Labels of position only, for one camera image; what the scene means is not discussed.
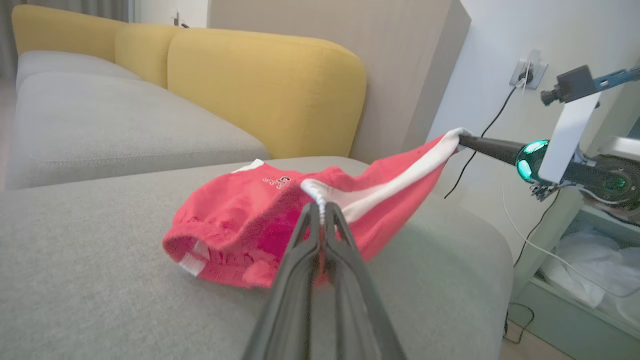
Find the gray sofa seat cushion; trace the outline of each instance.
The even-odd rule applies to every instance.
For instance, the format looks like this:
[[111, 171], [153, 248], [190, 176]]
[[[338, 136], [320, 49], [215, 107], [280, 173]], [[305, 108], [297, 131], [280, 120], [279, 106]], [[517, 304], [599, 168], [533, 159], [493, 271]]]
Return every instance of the gray sofa seat cushion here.
[[252, 135], [144, 81], [43, 72], [16, 107], [9, 190], [268, 158]]
[[[336, 157], [268, 163], [366, 168]], [[191, 192], [242, 165], [0, 193], [0, 357], [239, 359], [266, 292], [194, 278], [161, 240]], [[369, 270], [410, 359], [495, 360], [511, 265], [492, 226], [430, 196]], [[312, 355], [335, 359], [328, 285], [314, 290]]]
[[27, 77], [41, 72], [79, 72], [141, 80], [133, 72], [95, 56], [64, 53], [63, 51], [37, 50], [27, 51], [20, 55], [18, 74], [15, 79], [16, 89], [20, 90]]

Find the yellow sofa backrest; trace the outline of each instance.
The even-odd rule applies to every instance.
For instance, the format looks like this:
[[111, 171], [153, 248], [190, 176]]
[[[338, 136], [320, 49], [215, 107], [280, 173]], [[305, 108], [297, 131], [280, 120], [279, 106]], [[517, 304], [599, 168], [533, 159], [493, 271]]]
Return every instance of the yellow sofa backrest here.
[[16, 6], [12, 20], [19, 54], [66, 51], [114, 62], [244, 129], [273, 158], [349, 155], [366, 74], [337, 44], [128, 24], [33, 5]]

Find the gray curtain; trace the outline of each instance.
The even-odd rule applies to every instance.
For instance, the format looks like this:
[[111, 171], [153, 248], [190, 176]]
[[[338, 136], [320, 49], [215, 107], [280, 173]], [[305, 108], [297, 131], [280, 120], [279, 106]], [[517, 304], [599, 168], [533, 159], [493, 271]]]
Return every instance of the gray curtain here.
[[0, 0], [0, 78], [15, 77], [18, 56], [13, 39], [11, 10], [19, 4], [47, 6], [109, 19], [129, 20], [129, 0]]

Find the embroidered logo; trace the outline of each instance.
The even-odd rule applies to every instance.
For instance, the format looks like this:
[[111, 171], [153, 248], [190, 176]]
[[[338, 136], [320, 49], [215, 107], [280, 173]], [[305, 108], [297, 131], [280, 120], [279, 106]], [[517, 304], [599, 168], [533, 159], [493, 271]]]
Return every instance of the embroidered logo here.
[[271, 186], [276, 185], [276, 189], [282, 189], [285, 184], [291, 181], [291, 178], [289, 176], [283, 176], [278, 180], [271, 180], [270, 178], [265, 177], [264, 179], [262, 179], [262, 181], [264, 181], [265, 183], [269, 183], [269, 185]]

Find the wooden floor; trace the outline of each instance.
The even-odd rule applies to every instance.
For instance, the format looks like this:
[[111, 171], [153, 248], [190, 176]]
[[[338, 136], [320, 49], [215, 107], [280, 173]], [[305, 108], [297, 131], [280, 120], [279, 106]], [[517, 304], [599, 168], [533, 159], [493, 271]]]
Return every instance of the wooden floor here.
[[[15, 115], [15, 84], [0, 80], [0, 191], [4, 190], [4, 169], [8, 158], [10, 129]], [[510, 339], [517, 340], [520, 328], [509, 323]], [[502, 340], [500, 360], [569, 360], [570, 357], [525, 331], [522, 342], [514, 345]]]

